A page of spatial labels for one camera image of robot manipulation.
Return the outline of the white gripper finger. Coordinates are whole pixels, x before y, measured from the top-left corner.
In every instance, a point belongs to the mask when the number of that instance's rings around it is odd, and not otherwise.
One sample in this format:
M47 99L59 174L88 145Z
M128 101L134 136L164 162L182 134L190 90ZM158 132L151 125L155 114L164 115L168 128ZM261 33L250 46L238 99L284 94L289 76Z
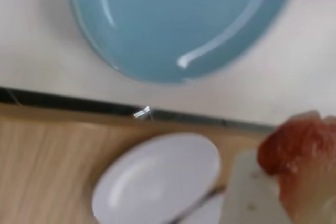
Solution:
M223 203L223 223L291 223L279 186L257 163L256 151L236 156Z

